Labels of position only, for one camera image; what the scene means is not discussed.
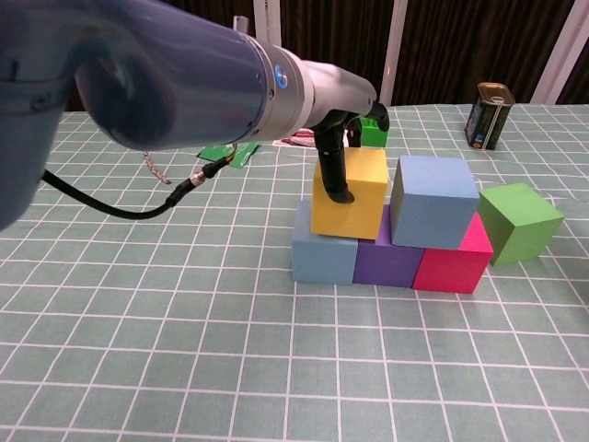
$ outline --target green grid mat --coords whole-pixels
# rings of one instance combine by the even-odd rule
[[[495,152],[470,106],[391,109],[387,160],[465,158],[567,217],[537,260],[474,296],[295,284],[290,235],[313,148],[262,145],[154,220],[42,185],[0,232],[0,440],[585,441],[589,106],[518,105]],[[155,152],[174,184],[199,147]],[[66,114],[48,169],[134,210],[173,188],[140,152]]]

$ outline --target purple cube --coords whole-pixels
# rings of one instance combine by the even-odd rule
[[[393,245],[387,204],[383,209],[378,238],[358,241],[353,282],[411,288],[424,252],[425,249],[421,248]]]

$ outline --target green cube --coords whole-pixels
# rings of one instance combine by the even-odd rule
[[[361,118],[362,136],[361,143],[364,147],[386,147],[388,132],[378,129],[376,122],[368,118]]]
[[[491,264],[537,258],[564,215],[523,183],[480,192],[479,214],[495,250]]]

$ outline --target stacked blocks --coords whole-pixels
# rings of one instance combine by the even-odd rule
[[[456,250],[478,205],[479,191],[465,160],[400,156],[390,201],[392,242]]]
[[[390,204],[383,150],[351,148],[346,167],[353,204],[329,199],[316,166],[313,202],[295,219],[295,281],[474,292],[493,246],[465,160],[399,157]]]
[[[523,183],[482,191],[479,213],[495,250],[493,265],[536,258],[564,220],[559,210]]]
[[[351,284],[358,240],[312,233],[311,207],[311,202],[304,200],[296,211],[291,250],[293,279],[306,283]]]
[[[361,239],[353,274],[355,284],[408,287],[422,261],[424,249],[391,243],[390,209],[385,205],[376,240]]]
[[[428,249],[423,253],[413,288],[471,294],[491,261],[493,247],[479,214],[475,214],[457,250]]]
[[[383,149],[347,147],[346,176],[351,204],[331,201],[323,187],[321,167],[313,177],[311,232],[340,238],[376,239],[387,196],[388,167]]]

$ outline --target blue cube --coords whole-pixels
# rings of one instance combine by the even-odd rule
[[[312,203],[303,200],[294,219],[291,264],[293,280],[302,283],[350,285],[358,239],[311,233]]]
[[[393,244],[456,250],[478,206],[464,159],[399,156],[390,199]]]

